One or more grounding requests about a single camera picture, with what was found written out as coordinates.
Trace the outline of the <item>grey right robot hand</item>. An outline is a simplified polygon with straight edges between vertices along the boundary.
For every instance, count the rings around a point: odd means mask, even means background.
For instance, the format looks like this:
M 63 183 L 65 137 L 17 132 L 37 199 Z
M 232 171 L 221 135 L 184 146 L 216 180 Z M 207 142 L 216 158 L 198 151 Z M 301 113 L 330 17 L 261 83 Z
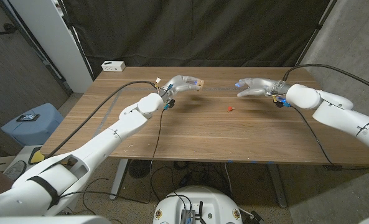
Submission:
M 237 97 L 244 96 L 269 96 L 284 95 L 291 85 L 282 80 L 271 80 L 266 78 L 244 78 L 235 84 L 236 87 L 247 85 L 248 88 L 237 94 Z

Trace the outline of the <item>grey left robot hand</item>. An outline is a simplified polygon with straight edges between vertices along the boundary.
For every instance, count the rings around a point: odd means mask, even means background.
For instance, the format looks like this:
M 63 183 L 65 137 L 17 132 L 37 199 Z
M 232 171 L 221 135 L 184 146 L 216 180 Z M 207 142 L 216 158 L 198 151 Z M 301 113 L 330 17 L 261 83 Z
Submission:
M 199 91 L 203 88 L 203 84 L 204 81 L 199 78 L 176 75 L 161 88 L 159 96 L 166 101 L 168 98 L 172 98 L 174 95 L 183 91 Z

